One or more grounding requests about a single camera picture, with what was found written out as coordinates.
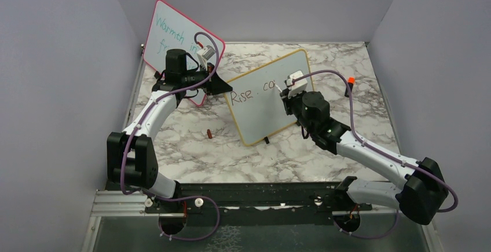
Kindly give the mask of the yellow framed whiteboard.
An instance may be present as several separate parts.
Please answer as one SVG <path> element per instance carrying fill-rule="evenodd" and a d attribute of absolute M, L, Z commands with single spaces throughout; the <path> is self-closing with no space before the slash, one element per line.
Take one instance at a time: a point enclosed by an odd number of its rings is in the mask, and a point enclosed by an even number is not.
<path fill-rule="evenodd" d="M 233 90 L 225 94 L 225 100 L 244 145 L 257 144 L 296 123 L 294 116 L 285 113 L 277 89 L 285 89 L 284 81 L 296 71 L 310 72 L 304 49 L 295 50 L 228 81 Z"/>

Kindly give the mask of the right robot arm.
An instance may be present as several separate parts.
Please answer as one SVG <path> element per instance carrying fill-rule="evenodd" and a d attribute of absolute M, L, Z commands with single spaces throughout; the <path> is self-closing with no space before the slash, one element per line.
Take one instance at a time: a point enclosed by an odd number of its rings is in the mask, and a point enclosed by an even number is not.
<path fill-rule="evenodd" d="M 356 204 L 375 204 L 400 210 L 415 223 L 428 225 L 438 213 L 449 191 L 438 163 L 421 161 L 386 150 L 363 137 L 329 114 L 329 102 L 320 92 L 302 91 L 294 96 L 280 92 L 287 115 L 296 117 L 303 138 L 334 155 L 352 159 L 375 171 L 387 182 L 346 177 L 336 188 L 335 204 L 343 210 Z"/>

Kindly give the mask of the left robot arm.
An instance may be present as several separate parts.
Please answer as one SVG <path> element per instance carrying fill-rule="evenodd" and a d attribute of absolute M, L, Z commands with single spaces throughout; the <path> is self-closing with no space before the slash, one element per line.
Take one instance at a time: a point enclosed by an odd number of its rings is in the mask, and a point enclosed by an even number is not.
<path fill-rule="evenodd" d="M 122 132 L 107 138 L 107 178 L 118 183 L 124 194 L 147 191 L 160 196 L 160 204 L 173 212 L 182 204 L 177 181 L 160 174 L 153 146 L 164 121 L 187 98 L 187 91 L 201 89 L 212 96 L 232 91 L 217 74 L 217 66 L 209 63 L 215 48 L 205 46 L 197 52 L 197 67 L 190 70 L 191 55 L 182 49 L 166 53 L 166 68 L 152 87 L 151 96 L 137 118 Z"/>

